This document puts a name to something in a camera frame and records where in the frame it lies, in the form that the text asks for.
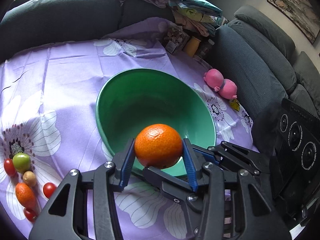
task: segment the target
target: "speaker grille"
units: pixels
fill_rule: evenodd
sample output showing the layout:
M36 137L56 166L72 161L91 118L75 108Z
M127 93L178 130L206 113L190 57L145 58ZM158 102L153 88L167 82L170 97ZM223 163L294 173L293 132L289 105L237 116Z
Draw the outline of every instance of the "speaker grille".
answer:
M281 145L280 151L278 151L277 159L279 162L283 183L285 185L299 164L292 151L289 149L289 146L284 141Z

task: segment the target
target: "yellow cup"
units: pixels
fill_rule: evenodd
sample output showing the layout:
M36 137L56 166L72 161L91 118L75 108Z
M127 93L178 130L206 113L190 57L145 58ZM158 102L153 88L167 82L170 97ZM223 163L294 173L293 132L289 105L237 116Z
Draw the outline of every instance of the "yellow cup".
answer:
M188 41L183 51L187 53L190 57L193 57L193 55L196 53L199 47L200 42L201 40L198 40L196 37L192 36L191 40Z

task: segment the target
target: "framed painting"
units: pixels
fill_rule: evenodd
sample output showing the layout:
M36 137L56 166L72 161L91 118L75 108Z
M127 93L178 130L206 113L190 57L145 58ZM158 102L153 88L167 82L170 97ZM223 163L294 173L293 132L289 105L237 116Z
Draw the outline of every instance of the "framed painting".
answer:
M320 18L308 0L267 0L286 15L313 44L320 31Z

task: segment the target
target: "speaker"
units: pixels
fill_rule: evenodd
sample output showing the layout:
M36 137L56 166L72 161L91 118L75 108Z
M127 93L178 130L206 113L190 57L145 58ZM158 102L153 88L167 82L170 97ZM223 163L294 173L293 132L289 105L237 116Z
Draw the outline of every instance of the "speaker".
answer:
M283 99L281 106L270 158L270 183L278 211L294 217L310 199L307 187L314 185L309 189L311 194L320 185L316 176L320 168L320 119L288 99Z

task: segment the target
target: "gray recliner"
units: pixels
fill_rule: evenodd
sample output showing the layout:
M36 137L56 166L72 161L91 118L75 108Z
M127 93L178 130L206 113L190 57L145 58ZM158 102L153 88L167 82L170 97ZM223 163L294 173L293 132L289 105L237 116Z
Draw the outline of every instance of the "gray recliner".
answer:
M272 102L289 98L320 115L320 74L305 52L289 63L293 40L256 8L245 5L217 29L207 62L238 86L238 99L254 120Z

